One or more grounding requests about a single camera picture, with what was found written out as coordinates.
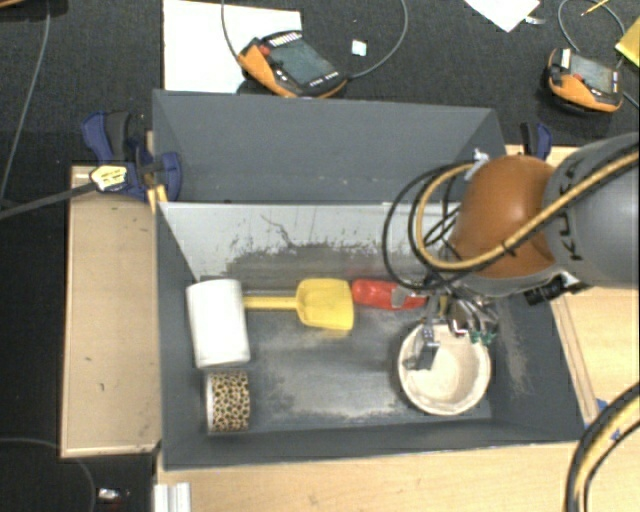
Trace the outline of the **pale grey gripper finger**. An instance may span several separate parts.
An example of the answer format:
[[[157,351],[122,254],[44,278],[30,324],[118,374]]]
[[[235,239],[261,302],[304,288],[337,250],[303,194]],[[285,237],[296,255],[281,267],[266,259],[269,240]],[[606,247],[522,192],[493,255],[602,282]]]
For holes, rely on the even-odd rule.
[[[421,340],[422,345],[417,353],[417,369],[430,370],[440,348],[440,343],[436,340],[435,331],[431,325],[422,328]]]

